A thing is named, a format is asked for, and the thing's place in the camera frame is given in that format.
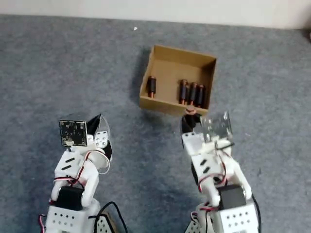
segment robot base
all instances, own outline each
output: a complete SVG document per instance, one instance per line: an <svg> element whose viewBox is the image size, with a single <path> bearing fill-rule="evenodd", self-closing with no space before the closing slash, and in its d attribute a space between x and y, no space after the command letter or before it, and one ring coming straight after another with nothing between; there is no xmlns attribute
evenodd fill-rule
<svg viewBox="0 0 311 233"><path fill-rule="evenodd" d="M215 233L212 224L210 222L210 217L207 217L207 233ZM190 221L187 229L185 230L185 233L206 233L206 229L201 229L201 226L199 223L196 223L194 221Z"/></svg>
<svg viewBox="0 0 311 233"><path fill-rule="evenodd" d="M45 233L93 233L95 216L100 210L100 204L93 199L88 208L81 211L68 210L56 206L50 206L46 220ZM98 233L114 233L112 221L104 216L99 218L97 223Z"/></svg>

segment cable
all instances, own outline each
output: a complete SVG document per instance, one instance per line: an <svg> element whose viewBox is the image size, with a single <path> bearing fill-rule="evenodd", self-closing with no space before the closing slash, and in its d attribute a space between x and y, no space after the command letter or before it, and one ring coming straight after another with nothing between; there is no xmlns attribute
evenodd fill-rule
<svg viewBox="0 0 311 233"><path fill-rule="evenodd" d="M107 160L107 163L108 163L108 169L107 169L107 171L105 171L104 173L99 173L99 174L103 175L103 174L106 174L106 173L109 171L109 169L110 169L110 161L109 161L108 157L105 155L105 153L103 153L103 152L100 151L100 150L90 150L90 151L87 152L86 155L85 155L85 158L84 158L84 161L83 161L83 163L82 163L82 166L81 166L81 168L80 168L79 171L78 171L78 175L77 175L76 180L79 180L79 179L80 179L80 176L81 176L82 171L83 171L83 169L84 169L84 163L86 162L86 160L88 160L88 157L89 157L89 155L90 155L92 152L97 152L97 153L99 153L100 155L104 156L104 158Z"/></svg>
<svg viewBox="0 0 311 233"><path fill-rule="evenodd" d="M95 222L94 222L94 233L97 232L97 222L99 221L100 214L101 214L109 205L111 205L111 204L114 205L114 207L116 208L116 210L117 210L117 212L118 212L118 215L119 215L119 218L120 218L120 220L121 220L121 222L122 222L122 225L123 225L123 227L124 227L124 230L125 230L126 233L128 233L128 230L127 230L126 224L125 224L125 222L124 222L124 219L123 219L123 217L122 217L122 215L121 215L121 212L120 212L120 210L119 210L117 204L116 204L114 201L110 201L110 202L108 202L106 205L104 205L104 206L100 209L100 211L98 212L98 214L96 215L96 217L95 217Z"/></svg>
<svg viewBox="0 0 311 233"><path fill-rule="evenodd" d="M199 192L202 193L202 188L201 188L201 183L206 180L208 177L214 177L214 176L222 176L222 180L224 180L224 175L221 173L210 173L207 176L203 177L202 179L199 180L198 182L198 188L199 188Z"/></svg>
<svg viewBox="0 0 311 233"><path fill-rule="evenodd" d="M75 183L79 183L79 185L82 187L83 191L84 191L84 186L83 184L78 181L76 178L73 178L71 176L64 176L64 177L56 177L54 178L54 181L58 181L58 180L64 180L64 181L69 181L70 185L73 186Z"/></svg>
<svg viewBox="0 0 311 233"><path fill-rule="evenodd" d="M224 147L221 147L221 148L217 148L216 150L224 150L224 149L227 149L227 148L232 147L232 146L234 146L234 145L235 145L235 143L234 143L234 142L231 142L229 145L224 146Z"/></svg>
<svg viewBox="0 0 311 233"><path fill-rule="evenodd" d="M261 215L260 215L260 208L258 205L258 202L254 196L254 194L252 194L252 199L255 203L256 209L257 209L257 215L258 215L258 233L261 233Z"/></svg>
<svg viewBox="0 0 311 233"><path fill-rule="evenodd" d="M192 212L190 213L190 218L191 218L191 220L192 220L193 222L198 222L198 213L195 212L195 211L192 211Z"/></svg>
<svg viewBox="0 0 311 233"><path fill-rule="evenodd" d="M207 211L205 212L205 223L206 223L206 225L205 225L205 233L207 233Z"/></svg>
<svg viewBox="0 0 311 233"><path fill-rule="evenodd" d="M43 222L42 222L42 218L43 218L43 217L46 217L46 215L40 214L40 215L38 216L38 224L39 224L40 229L41 229L40 233L45 233L45 227L44 227Z"/></svg>

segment red wire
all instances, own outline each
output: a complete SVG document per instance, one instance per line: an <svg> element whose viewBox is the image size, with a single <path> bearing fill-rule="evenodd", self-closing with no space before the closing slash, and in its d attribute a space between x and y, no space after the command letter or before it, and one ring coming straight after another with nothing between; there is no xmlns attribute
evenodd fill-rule
<svg viewBox="0 0 311 233"><path fill-rule="evenodd" d="M38 224L39 224L39 226L40 226L40 228L41 228L41 231L40 231L40 233L44 233L45 232L45 229L44 229L44 226L43 226L43 223L42 223L42 217L46 217L46 215L39 215L38 216Z"/></svg>
<svg viewBox="0 0 311 233"><path fill-rule="evenodd" d="M217 210L218 207L201 207L200 210L205 210L205 211L213 211Z"/></svg>
<svg viewBox="0 0 311 233"><path fill-rule="evenodd" d="M222 180L225 178L225 176L224 176L223 174L221 174L221 173L210 173L210 174L208 174L207 176L203 177L203 178L199 181L199 183L198 183L198 187L199 187L199 192L200 192L200 193L202 193L201 183L202 183L204 180L206 180L208 177L211 177L211 176L222 176L222 177L223 177Z"/></svg>

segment circuit board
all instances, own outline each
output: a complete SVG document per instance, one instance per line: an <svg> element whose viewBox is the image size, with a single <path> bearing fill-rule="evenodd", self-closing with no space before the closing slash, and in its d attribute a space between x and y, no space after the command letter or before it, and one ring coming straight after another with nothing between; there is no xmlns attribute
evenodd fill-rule
<svg viewBox="0 0 311 233"><path fill-rule="evenodd" d="M60 120L59 129L63 146L87 146L85 121Z"/></svg>

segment black wire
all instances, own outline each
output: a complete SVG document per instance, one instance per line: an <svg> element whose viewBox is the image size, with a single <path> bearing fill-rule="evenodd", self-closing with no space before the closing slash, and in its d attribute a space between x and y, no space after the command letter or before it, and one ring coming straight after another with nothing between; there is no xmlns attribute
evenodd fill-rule
<svg viewBox="0 0 311 233"><path fill-rule="evenodd" d="M224 149L227 149L227 148L229 148L229 147L232 147L232 146L234 146L235 145L235 143L234 142L231 142L229 145L227 145L227 146L224 146L224 147L221 147L221 148L216 148L216 150L224 150Z"/></svg>
<svg viewBox="0 0 311 233"><path fill-rule="evenodd" d="M116 208L116 210L117 210L117 212L118 212L118 215L119 215L119 218L120 218L120 220L121 220L121 222L122 222L122 225L123 225L123 227L124 227L124 230L125 230L126 233L128 233L127 227L126 227L126 224L125 224L125 222L124 222L124 219L123 219L123 217L122 217L122 215L121 215L121 212L120 212L120 210L119 210L117 204L116 204L114 201L110 201L110 202L108 202L106 205L104 205L104 206L100 209L100 211L98 212L98 214L95 216L94 233L97 232L97 222L99 221L99 217L101 216L101 213L104 211L105 208L107 208L107 207L108 207L109 205L111 205L111 204L113 204L114 207Z"/></svg>
<svg viewBox="0 0 311 233"><path fill-rule="evenodd" d="M206 220L205 233L207 233L207 211L205 212L205 220Z"/></svg>
<svg viewBox="0 0 311 233"><path fill-rule="evenodd" d="M260 208L258 205L258 202L254 196L254 194L252 194L252 199L254 200L256 209L257 209L257 215L258 215L258 233L261 233L261 215L260 215Z"/></svg>
<svg viewBox="0 0 311 233"><path fill-rule="evenodd" d="M83 184L82 184L80 181L78 181L78 179L73 178L72 176L68 176L68 177L66 177L66 176L64 176L64 177L56 177L56 178L54 178L54 181L61 181L61 180L62 180L61 178L70 178L70 179L73 180L74 182L77 182L77 183L82 187L82 190L83 190L83 191L85 190Z"/></svg>

